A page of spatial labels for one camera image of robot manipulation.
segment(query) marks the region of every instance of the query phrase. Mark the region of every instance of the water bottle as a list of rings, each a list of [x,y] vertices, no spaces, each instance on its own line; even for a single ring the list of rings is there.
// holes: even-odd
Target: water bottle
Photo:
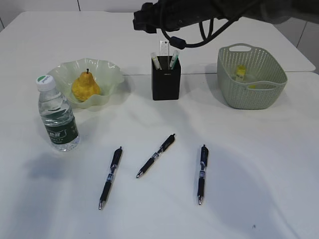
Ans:
[[[41,76],[36,80],[40,91],[39,113],[52,145],[59,151],[70,151],[79,143],[72,108],[66,97],[55,87],[52,76]]]

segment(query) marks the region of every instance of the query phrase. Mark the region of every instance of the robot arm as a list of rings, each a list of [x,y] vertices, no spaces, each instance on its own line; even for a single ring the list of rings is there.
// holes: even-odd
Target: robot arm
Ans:
[[[147,2],[134,12],[135,30],[156,33],[160,28],[172,46],[179,49],[205,45],[241,16],[269,23],[281,23],[291,16],[319,23],[318,0],[159,0]],[[227,19],[228,22],[207,39],[187,44],[183,39],[169,37],[167,31],[201,23],[209,19]]]

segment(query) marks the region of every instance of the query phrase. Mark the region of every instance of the green label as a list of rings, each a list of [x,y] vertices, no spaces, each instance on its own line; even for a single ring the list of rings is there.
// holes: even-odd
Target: green label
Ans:
[[[65,125],[56,127],[45,126],[45,128],[52,143],[55,144],[69,143],[79,135],[78,129],[75,124],[75,117],[73,117],[73,120],[70,123],[67,123]]]

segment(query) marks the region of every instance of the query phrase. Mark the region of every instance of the black pen holder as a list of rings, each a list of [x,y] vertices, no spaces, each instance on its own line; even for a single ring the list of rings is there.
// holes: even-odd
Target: black pen holder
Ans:
[[[158,56],[161,70],[157,70],[154,62],[152,62],[152,93],[153,100],[178,100],[180,85],[180,63],[179,59],[173,70],[168,69],[169,62],[167,56]]]

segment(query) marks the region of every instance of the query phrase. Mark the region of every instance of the pen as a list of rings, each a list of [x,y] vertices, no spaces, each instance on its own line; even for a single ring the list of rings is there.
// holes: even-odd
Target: pen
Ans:
[[[198,179],[198,204],[201,205],[203,197],[204,197],[204,186],[205,186],[205,169],[207,167],[207,158],[208,158],[208,149],[205,144],[201,148],[200,154],[200,171],[199,171],[199,179]]]
[[[155,52],[152,52],[152,53],[151,53],[151,58],[152,58],[152,61],[153,61],[154,65],[155,65],[155,68],[156,68],[157,70],[161,70],[160,62],[159,62],[159,59],[158,59],[158,57],[156,56],[156,53],[155,53]]]
[[[171,134],[167,140],[160,146],[159,150],[152,155],[152,157],[144,164],[144,166],[139,170],[136,178],[139,178],[143,174],[146,173],[148,168],[155,162],[155,160],[159,157],[159,155],[167,150],[167,148],[175,141],[175,134]]]
[[[170,64],[169,64],[169,67],[171,69],[174,69],[175,64],[177,62],[177,59],[178,59],[178,56],[179,56],[179,51],[175,50],[174,53],[173,53],[173,56],[171,57],[171,61],[170,61]]]
[[[101,210],[103,208],[103,206],[105,205],[105,202],[108,198],[108,195],[109,195],[110,190],[111,190],[112,182],[114,179],[114,174],[116,172],[117,167],[119,166],[121,155],[122,155],[122,147],[118,148],[114,152],[113,160],[112,160],[111,167],[110,167],[110,173],[106,179],[106,182],[105,182],[105,185],[103,188],[103,192],[102,192],[101,197],[100,197],[99,210]]]

